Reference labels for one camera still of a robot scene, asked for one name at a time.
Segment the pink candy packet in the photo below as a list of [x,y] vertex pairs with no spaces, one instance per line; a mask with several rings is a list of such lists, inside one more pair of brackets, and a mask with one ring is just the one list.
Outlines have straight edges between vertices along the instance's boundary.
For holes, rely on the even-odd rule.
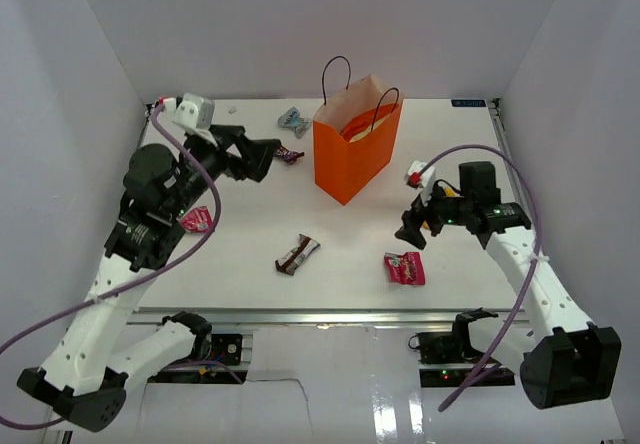
[[407,286],[424,286],[426,284],[419,252],[386,253],[384,255],[384,265],[391,283]]

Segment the large red chips bag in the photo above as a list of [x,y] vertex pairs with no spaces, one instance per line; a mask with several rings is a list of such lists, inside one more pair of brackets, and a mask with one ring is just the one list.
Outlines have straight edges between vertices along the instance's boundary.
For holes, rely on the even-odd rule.
[[395,135],[401,115],[400,105],[384,105],[352,118],[340,131],[340,136],[349,143],[365,139],[369,134]]

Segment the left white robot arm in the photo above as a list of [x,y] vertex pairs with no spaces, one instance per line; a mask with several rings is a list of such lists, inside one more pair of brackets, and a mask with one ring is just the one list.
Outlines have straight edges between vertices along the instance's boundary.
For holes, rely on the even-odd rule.
[[199,363],[211,351],[210,323],[181,311],[123,351],[114,346],[139,301],[169,269],[185,234],[181,217],[225,175],[262,181],[280,147],[252,140],[242,126],[212,125],[184,141],[177,157],[164,144],[139,147],[124,176],[120,211],[85,301],[52,354],[23,370],[18,387],[60,418],[100,432],[121,411],[129,392],[176,361]]

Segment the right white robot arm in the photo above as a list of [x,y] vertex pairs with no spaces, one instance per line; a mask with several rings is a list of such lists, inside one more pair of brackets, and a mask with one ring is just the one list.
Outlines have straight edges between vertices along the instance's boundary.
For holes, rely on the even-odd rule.
[[424,227],[433,236],[446,225],[465,228],[517,292],[516,307],[525,311],[531,326],[525,335],[488,310],[458,314],[449,345],[459,360],[476,363],[466,384],[483,379],[487,362],[494,360],[520,378],[538,409],[608,398],[621,353],[616,331],[597,326],[571,298],[548,258],[536,249],[526,212],[502,200],[492,163],[463,163],[459,178],[459,189],[447,195],[434,168],[413,162],[405,181],[419,194],[395,236],[424,249]]

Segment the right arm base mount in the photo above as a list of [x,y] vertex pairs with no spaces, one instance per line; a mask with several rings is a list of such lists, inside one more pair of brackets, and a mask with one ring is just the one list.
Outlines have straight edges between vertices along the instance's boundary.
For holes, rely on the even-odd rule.
[[465,349],[451,331],[415,333],[408,339],[407,346],[426,367],[470,365],[482,356],[481,352]]

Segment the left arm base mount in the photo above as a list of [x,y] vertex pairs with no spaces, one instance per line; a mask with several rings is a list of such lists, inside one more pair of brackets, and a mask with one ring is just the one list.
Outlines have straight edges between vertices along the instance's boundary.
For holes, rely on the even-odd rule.
[[217,361],[227,366],[238,366],[242,362],[243,335],[236,333],[212,334],[207,361]]

